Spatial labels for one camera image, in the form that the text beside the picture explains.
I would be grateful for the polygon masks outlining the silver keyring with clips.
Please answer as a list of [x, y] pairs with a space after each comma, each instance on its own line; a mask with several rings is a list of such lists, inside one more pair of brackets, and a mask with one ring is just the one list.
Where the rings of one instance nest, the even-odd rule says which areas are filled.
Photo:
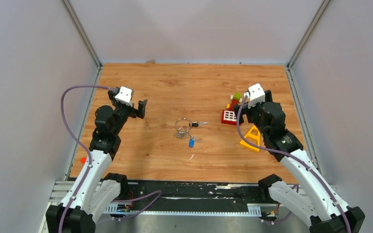
[[174, 128], [176, 130], [176, 132], [174, 133], [174, 137], [175, 138], [178, 138], [178, 139], [189, 139], [191, 138], [191, 135], [190, 135], [190, 131], [192, 129], [192, 126], [191, 126], [191, 121], [184, 117], [184, 118], [179, 118], [175, 121], [175, 124], [174, 124]]

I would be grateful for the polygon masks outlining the black head silver key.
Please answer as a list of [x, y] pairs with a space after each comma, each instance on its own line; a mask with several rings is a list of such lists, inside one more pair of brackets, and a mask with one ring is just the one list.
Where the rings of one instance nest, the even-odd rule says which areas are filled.
[[205, 124], [208, 124], [208, 122], [204, 122], [204, 121], [198, 121], [198, 122], [191, 122], [189, 124], [190, 127], [200, 127], [200, 126], [203, 126]]

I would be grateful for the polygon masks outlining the blue key tag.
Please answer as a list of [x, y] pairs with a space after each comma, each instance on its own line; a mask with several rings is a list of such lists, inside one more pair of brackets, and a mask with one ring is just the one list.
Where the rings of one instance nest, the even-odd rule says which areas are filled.
[[188, 143], [188, 146], [190, 148], [193, 148], [195, 146], [195, 143], [196, 142], [199, 142], [199, 143], [202, 143], [202, 138], [198, 138], [196, 136], [191, 136], [190, 139], [189, 139], [189, 143]]

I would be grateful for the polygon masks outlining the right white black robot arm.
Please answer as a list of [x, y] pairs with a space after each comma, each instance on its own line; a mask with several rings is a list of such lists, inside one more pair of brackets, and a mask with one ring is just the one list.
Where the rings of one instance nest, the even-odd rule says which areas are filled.
[[271, 91], [253, 85], [244, 93], [241, 105], [234, 106], [236, 126], [243, 116], [262, 135], [264, 146], [296, 178], [306, 197], [289, 188], [272, 174], [258, 183], [258, 196], [263, 202], [272, 200], [284, 205], [301, 219], [311, 233], [357, 233], [365, 214], [359, 207], [350, 207], [320, 174], [299, 139], [286, 129], [286, 115], [281, 105], [272, 100]]

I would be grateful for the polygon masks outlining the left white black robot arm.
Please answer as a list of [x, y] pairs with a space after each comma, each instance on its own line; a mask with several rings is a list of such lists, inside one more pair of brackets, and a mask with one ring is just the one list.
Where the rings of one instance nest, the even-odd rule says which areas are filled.
[[50, 205], [46, 222], [50, 233], [93, 233], [96, 223], [114, 200], [125, 200], [129, 187], [123, 175], [102, 175], [110, 166], [119, 149], [119, 132], [128, 118], [144, 118], [147, 100], [140, 100], [135, 108], [133, 90], [117, 87], [108, 91], [111, 106], [103, 105], [95, 112], [95, 130], [89, 155], [72, 188], [58, 205]]

